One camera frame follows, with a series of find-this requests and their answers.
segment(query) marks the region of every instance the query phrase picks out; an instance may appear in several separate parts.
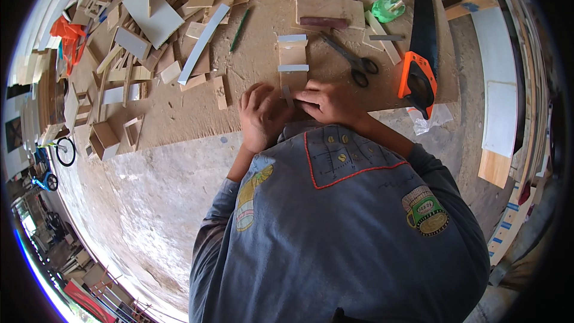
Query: left hand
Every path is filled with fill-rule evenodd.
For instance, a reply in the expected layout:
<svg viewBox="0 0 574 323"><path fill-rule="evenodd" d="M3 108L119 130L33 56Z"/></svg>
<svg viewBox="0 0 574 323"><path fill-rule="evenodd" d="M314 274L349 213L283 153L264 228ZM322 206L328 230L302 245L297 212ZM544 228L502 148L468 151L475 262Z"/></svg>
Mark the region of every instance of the left hand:
<svg viewBox="0 0 574 323"><path fill-rule="evenodd" d="M273 145L293 114L291 108L279 110L276 107L279 100L278 90L267 83L251 85L241 95L238 109L243 130L242 146L254 154Z"/></svg>

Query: green plastic bottle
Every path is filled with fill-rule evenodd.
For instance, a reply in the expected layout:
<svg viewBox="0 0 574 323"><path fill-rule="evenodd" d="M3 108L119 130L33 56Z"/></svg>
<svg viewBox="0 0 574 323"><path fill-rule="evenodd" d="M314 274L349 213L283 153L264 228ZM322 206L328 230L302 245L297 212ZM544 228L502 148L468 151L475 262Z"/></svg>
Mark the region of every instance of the green plastic bottle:
<svg viewBox="0 0 574 323"><path fill-rule="evenodd" d="M405 12L405 4L402 0L377 0L371 12L379 22L388 23Z"/></svg>

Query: orange saw handle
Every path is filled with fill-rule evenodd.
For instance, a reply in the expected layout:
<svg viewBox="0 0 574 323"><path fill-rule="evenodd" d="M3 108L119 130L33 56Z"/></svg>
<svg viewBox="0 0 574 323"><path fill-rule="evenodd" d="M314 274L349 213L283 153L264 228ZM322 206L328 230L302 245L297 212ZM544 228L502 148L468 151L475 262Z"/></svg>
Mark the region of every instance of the orange saw handle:
<svg viewBox="0 0 574 323"><path fill-rule="evenodd" d="M398 97L407 98L422 113L422 117L428 120L431 118L435 95L436 79L429 62L415 52L408 51L405 54Z"/></svg>

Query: hand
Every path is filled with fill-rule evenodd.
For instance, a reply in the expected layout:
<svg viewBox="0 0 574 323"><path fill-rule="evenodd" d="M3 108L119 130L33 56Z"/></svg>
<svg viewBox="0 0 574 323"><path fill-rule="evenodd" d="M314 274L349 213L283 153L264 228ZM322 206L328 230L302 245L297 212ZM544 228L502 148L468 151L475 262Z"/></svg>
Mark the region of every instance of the hand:
<svg viewBox="0 0 574 323"><path fill-rule="evenodd" d="M241 95L238 108L243 130L242 146L254 154L277 141L293 114L293 109L276 106L279 100L278 90L266 83L256 83Z"/></svg>
<svg viewBox="0 0 574 323"><path fill-rule="evenodd" d="M293 92L297 105L322 124L352 127L369 116L342 85L309 80L303 91Z"/></svg>

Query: clear plastic bag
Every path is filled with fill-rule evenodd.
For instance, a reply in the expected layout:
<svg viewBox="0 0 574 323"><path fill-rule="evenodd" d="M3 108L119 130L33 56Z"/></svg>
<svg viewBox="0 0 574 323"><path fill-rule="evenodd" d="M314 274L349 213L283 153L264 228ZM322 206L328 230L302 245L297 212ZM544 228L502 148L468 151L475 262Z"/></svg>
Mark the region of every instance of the clear plastic bag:
<svg viewBox="0 0 574 323"><path fill-rule="evenodd" d="M413 121L414 133L419 136L431 129L433 126L441 126L442 124L453 120L450 110L446 104L435 104L432 108L432 114L429 120L422 118L422 113L413 107L406 108L409 113L410 119Z"/></svg>

